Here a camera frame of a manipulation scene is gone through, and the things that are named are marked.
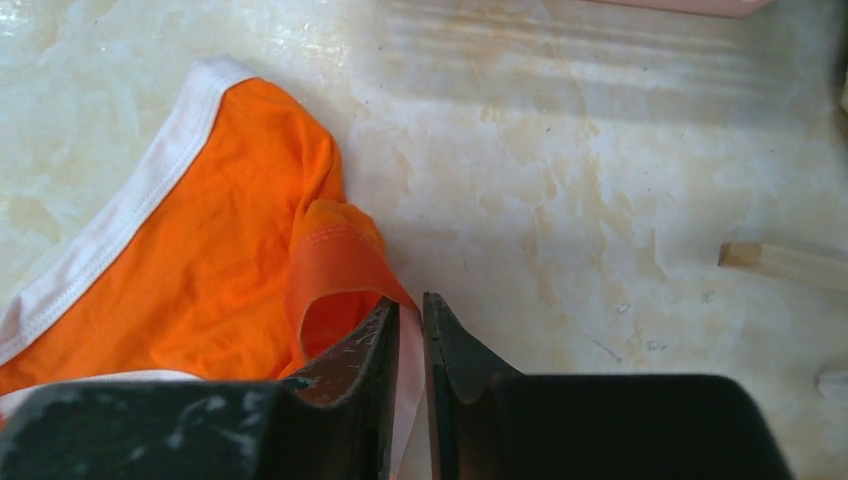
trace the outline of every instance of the wooden stick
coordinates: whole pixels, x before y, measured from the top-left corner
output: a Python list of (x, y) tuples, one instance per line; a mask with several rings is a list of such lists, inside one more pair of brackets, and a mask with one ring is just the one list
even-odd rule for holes
[(780, 245), (725, 243), (721, 246), (718, 264), (848, 292), (848, 262)]

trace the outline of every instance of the beige marble pattern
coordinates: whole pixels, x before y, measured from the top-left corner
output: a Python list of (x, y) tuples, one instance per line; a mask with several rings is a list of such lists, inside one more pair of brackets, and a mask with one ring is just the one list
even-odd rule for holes
[[(398, 275), (529, 372), (714, 372), (801, 479), (848, 478), (848, 297), (719, 269), (848, 250), (848, 9), (727, 20), (568, 0), (0, 0), (0, 295), (121, 185), (192, 59), (228, 52), (336, 136)], [(426, 419), (404, 478), (429, 478)]]

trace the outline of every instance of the pink object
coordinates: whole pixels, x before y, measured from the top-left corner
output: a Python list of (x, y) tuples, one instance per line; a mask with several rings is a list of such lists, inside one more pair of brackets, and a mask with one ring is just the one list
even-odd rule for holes
[(773, 0), (595, 0), (603, 3), (658, 8), (677, 12), (742, 17), (768, 5)]

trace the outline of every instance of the black clamp jaw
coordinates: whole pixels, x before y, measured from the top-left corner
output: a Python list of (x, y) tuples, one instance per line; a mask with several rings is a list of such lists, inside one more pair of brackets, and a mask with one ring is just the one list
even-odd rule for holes
[[(789, 479), (751, 398), (714, 375), (524, 375), (424, 296), (433, 478)], [(261, 383), (66, 383), (0, 433), (0, 478), (389, 478), (398, 306)]]

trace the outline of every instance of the orange fabric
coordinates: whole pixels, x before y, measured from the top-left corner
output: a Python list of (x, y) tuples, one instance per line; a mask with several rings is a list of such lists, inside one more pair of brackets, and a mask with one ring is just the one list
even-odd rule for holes
[(277, 86), (244, 81), (124, 251), (0, 367), (0, 395), (142, 369), (280, 378), (348, 334), (381, 295), (415, 308), (383, 248), (371, 219), (346, 203), (332, 137)]

